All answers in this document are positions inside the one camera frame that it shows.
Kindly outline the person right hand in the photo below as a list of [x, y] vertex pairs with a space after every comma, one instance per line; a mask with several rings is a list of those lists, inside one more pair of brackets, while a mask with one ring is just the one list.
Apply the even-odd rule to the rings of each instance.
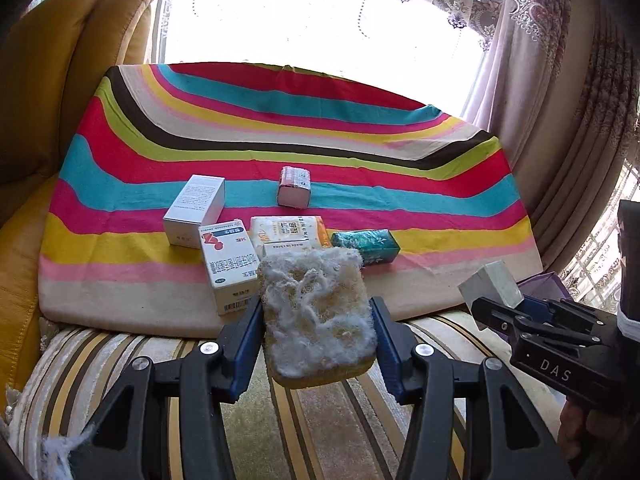
[[590, 410], [586, 412], [576, 401], [566, 398], [560, 414], [558, 445], [567, 460], [576, 458], [587, 437], [614, 440], [627, 437], [639, 422], [639, 414], [619, 418]]

